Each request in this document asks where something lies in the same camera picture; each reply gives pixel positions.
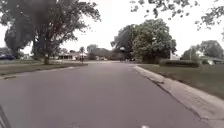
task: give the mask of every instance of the overcast sky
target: overcast sky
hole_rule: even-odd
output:
[[[145,10],[141,9],[138,12],[130,12],[131,5],[130,0],[91,0],[98,4],[98,9],[101,14],[102,22],[93,22],[87,19],[87,23],[92,27],[91,30],[87,30],[85,34],[76,32],[78,41],[68,41],[64,43],[62,47],[68,50],[78,50],[81,46],[88,46],[89,44],[97,44],[99,47],[111,49],[110,42],[118,31],[128,24],[140,24],[146,19],[144,18]],[[171,21],[168,21],[168,14],[163,13],[160,18],[163,18],[167,25],[170,27],[170,33],[177,41],[177,54],[181,55],[191,45],[199,44],[203,40],[218,40],[222,46],[223,25],[214,26],[212,30],[202,29],[197,31],[195,20],[200,19],[202,10],[205,10],[211,6],[211,1],[203,1],[203,5],[200,8],[191,10],[190,16],[186,18],[175,17]],[[4,35],[6,28],[0,26],[0,47],[4,47]],[[30,47],[24,49],[24,52],[29,53]]]

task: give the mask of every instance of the bush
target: bush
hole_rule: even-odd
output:
[[[202,60],[202,64],[204,64],[204,65],[209,64],[209,63],[208,63],[208,60]]]
[[[200,66],[199,63],[189,61],[189,60],[161,60],[159,65],[170,66],[170,67],[194,67],[194,68],[197,68]]]

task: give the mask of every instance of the asphalt road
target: asphalt road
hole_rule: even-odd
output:
[[[208,128],[130,64],[25,73],[0,81],[12,128]]]

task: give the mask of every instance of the grass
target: grass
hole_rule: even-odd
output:
[[[77,67],[85,65],[86,64],[81,63],[64,63],[64,64],[51,64],[51,65],[36,64],[36,65],[0,66],[0,76],[22,72],[33,72],[38,70],[51,70],[51,69]]]
[[[37,64],[41,63],[36,60],[0,60],[0,65],[16,65],[16,64]]]
[[[182,68],[144,64],[140,67],[224,99],[224,65]]]

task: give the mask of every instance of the parked car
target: parked car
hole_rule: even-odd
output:
[[[0,60],[14,60],[16,59],[14,56],[10,56],[10,55],[3,55],[0,56]]]

